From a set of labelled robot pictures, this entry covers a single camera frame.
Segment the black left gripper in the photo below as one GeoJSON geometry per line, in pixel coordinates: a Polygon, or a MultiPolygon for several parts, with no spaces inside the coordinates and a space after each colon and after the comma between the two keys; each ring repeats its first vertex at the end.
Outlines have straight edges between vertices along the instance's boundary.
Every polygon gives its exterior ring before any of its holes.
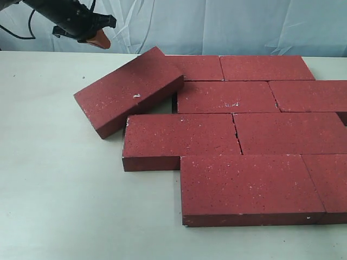
{"type": "Polygon", "coordinates": [[[115,28],[117,20],[114,16],[94,13],[86,6],[80,6],[61,9],[56,18],[56,26],[52,31],[54,36],[72,38],[79,43],[87,43],[101,49],[111,47],[103,28],[115,28]]]}

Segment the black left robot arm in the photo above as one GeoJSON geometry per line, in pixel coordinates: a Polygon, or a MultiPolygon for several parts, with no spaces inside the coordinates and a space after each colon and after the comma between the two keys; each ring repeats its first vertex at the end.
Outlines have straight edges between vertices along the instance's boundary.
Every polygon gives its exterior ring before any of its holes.
{"type": "Polygon", "coordinates": [[[18,36],[4,26],[1,29],[20,40],[34,40],[36,37],[31,28],[31,20],[38,12],[55,24],[52,34],[56,37],[68,37],[78,43],[85,43],[101,49],[111,46],[110,40],[105,35],[103,28],[116,27],[116,18],[94,12],[96,1],[90,7],[78,0],[26,0],[23,3],[33,10],[28,18],[29,37],[18,36]]]}

